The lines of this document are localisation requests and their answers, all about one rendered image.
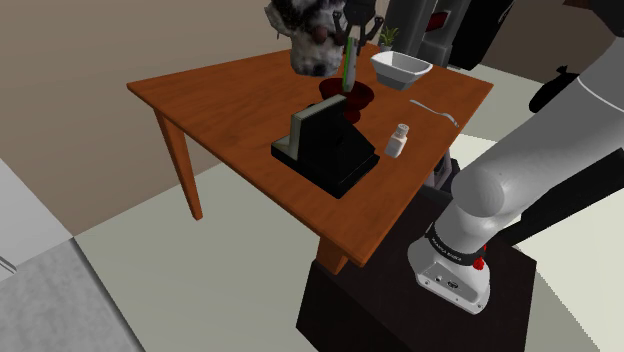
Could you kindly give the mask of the small white bottle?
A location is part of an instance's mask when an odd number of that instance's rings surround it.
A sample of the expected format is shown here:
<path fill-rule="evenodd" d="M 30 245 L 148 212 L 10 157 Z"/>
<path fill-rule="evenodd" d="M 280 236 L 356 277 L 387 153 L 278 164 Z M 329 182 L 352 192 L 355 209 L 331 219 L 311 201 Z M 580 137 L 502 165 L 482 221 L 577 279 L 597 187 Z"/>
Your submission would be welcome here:
<path fill-rule="evenodd" d="M 397 158 L 406 142 L 407 142 L 407 133 L 409 131 L 409 126 L 406 124 L 398 124 L 397 128 L 395 129 L 394 133 L 391 135 L 391 137 L 388 140 L 388 143 L 385 147 L 385 154 L 392 157 L 392 158 Z"/>

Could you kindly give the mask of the dark red bowl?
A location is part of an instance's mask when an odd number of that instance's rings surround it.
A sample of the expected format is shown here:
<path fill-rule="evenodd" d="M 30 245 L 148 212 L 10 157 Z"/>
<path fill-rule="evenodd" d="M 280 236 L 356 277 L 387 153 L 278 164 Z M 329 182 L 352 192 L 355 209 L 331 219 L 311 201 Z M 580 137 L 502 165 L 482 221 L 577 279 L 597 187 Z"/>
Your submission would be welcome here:
<path fill-rule="evenodd" d="M 361 118 L 361 110 L 366 108 L 374 99 L 373 90 L 366 84 L 355 81 L 353 88 L 346 92 L 343 90 L 341 78 L 328 78 L 319 84 L 319 91 L 323 99 L 340 94 L 346 98 L 344 117 L 352 124 Z"/>

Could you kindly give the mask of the black and white speckled figure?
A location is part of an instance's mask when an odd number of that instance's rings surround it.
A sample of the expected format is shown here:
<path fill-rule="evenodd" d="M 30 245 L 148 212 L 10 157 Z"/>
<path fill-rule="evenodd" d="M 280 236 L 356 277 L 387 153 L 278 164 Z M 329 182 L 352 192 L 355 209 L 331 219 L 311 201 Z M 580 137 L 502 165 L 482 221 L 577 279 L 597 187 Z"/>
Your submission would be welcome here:
<path fill-rule="evenodd" d="M 270 25 L 291 40 L 290 63 L 299 75 L 330 77 L 342 62 L 344 40 L 334 13 L 346 0 L 270 0 L 264 8 Z"/>

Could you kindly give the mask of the white square bowl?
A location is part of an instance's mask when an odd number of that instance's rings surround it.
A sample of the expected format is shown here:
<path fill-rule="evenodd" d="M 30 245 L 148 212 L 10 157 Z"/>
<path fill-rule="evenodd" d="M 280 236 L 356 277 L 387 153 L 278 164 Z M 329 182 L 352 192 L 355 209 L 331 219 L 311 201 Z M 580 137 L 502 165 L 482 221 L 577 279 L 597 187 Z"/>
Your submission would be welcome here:
<path fill-rule="evenodd" d="M 433 68 L 427 61 L 395 51 L 380 52 L 370 61 L 377 81 L 398 91 L 407 90 Z"/>

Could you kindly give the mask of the silver fork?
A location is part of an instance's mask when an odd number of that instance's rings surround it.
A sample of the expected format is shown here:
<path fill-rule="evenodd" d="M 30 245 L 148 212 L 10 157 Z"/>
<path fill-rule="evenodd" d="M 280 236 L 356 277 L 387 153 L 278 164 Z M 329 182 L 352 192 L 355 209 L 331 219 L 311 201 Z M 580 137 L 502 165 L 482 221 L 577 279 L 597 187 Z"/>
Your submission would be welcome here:
<path fill-rule="evenodd" d="M 450 115 L 449 113 L 435 111 L 435 110 L 433 110 L 432 108 L 430 108 L 430 107 L 426 106 L 425 104 L 423 104 L 423 103 L 421 103 L 421 102 L 419 102 L 419 101 L 416 101 L 416 100 L 414 100 L 414 99 L 410 99 L 409 101 L 410 101 L 412 104 L 415 104 L 415 105 L 417 105 L 417 106 L 419 106 L 419 107 L 421 107 L 421 108 L 423 108 L 423 109 L 425 109 L 425 110 L 427 110 L 427 111 L 429 111 L 429 112 L 431 112 L 431 113 L 433 113 L 433 114 L 436 114 L 436 115 L 443 116 L 443 117 L 447 118 L 447 119 L 448 119 L 448 120 L 449 120 L 449 121 L 450 121 L 450 122 L 451 122 L 451 123 L 452 123 L 452 124 L 453 124 L 456 128 L 458 128 L 458 129 L 459 129 L 459 127 L 460 127 L 459 123 L 458 123 L 458 122 L 456 121 L 456 119 L 455 119 L 452 115 Z"/>

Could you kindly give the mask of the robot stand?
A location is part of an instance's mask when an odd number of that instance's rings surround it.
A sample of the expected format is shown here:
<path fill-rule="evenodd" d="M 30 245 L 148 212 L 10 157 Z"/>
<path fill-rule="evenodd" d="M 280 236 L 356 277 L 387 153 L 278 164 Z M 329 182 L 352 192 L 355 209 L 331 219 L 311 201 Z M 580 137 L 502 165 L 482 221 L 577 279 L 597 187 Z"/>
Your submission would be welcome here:
<path fill-rule="evenodd" d="M 312 263 L 296 327 L 318 352 L 524 352 L 534 259 L 491 240 L 491 294 L 476 315 L 416 281 L 408 247 L 450 200 L 422 187 L 364 267 L 332 274 Z"/>

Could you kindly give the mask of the brown wooden table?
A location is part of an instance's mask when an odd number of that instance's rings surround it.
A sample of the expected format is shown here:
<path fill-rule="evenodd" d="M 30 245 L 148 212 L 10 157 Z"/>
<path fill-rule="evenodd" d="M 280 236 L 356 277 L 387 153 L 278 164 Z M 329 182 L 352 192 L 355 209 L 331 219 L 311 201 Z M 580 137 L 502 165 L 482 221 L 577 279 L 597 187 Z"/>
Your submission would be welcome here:
<path fill-rule="evenodd" d="M 317 259 L 338 273 L 364 265 L 491 90 L 491 84 L 434 67 L 409 89 L 381 85 L 373 46 L 358 59 L 358 79 L 375 94 L 357 123 L 383 151 L 398 124 L 409 126 L 397 158 L 378 164 L 336 199 L 276 160 L 273 141 L 290 117 L 320 98 L 317 79 L 296 75 L 287 51 L 132 82 L 129 89 L 155 112 L 191 214 L 202 215 L 187 141 L 194 140 L 320 237 Z M 447 118 L 433 114 L 414 99 Z"/>

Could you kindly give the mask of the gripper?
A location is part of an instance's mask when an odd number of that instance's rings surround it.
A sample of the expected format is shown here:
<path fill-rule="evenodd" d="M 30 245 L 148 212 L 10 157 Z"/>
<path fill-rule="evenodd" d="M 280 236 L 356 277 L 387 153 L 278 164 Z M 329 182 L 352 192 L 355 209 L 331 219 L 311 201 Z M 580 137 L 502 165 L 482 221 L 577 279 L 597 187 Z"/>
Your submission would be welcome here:
<path fill-rule="evenodd" d="M 365 32 L 366 27 L 360 27 L 360 36 L 358 40 L 357 54 L 368 41 L 371 41 L 384 24 L 382 16 L 375 16 L 376 0 L 346 0 L 344 13 L 342 11 L 333 12 L 333 21 L 335 28 L 335 39 L 346 40 L 352 30 L 351 23 L 368 23 L 374 18 L 374 26 L 369 32 Z"/>

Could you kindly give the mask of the grey and black cabinet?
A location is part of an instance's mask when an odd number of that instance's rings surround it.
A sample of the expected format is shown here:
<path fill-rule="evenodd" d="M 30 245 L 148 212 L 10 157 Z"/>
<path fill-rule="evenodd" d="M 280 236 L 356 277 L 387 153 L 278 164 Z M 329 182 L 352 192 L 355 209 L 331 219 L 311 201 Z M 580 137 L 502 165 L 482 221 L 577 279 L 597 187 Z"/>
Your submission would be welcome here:
<path fill-rule="evenodd" d="M 441 67 L 480 64 L 516 0 L 390 0 L 394 51 Z"/>

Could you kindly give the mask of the black box with grey panel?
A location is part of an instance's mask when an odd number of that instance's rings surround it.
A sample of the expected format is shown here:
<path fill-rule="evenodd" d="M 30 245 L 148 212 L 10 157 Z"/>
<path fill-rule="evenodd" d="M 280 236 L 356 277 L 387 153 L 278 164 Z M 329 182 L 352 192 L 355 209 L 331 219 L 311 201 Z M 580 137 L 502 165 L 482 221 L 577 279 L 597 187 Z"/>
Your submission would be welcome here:
<path fill-rule="evenodd" d="M 380 159 L 375 147 L 344 117 L 346 102 L 338 94 L 293 114 L 290 133 L 271 143 L 273 157 L 336 199 Z"/>

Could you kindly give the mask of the green and white stick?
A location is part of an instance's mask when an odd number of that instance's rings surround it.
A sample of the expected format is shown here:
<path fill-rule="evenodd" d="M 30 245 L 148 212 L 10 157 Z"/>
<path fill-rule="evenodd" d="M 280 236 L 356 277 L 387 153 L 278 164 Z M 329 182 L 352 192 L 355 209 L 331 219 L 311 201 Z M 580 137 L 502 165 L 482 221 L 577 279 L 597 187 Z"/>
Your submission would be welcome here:
<path fill-rule="evenodd" d="M 353 37 L 349 37 L 344 49 L 344 66 L 341 86 L 344 93 L 349 93 L 352 91 L 356 80 L 357 40 Z"/>

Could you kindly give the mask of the small green potted plant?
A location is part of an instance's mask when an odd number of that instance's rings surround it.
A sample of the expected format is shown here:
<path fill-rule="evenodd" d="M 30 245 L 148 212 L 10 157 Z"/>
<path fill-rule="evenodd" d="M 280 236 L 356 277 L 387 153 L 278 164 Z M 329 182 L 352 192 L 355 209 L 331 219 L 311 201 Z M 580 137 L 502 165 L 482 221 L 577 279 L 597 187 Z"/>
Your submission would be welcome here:
<path fill-rule="evenodd" d="M 379 35 L 379 47 L 381 52 L 390 51 L 398 35 L 397 28 L 385 27 Z"/>

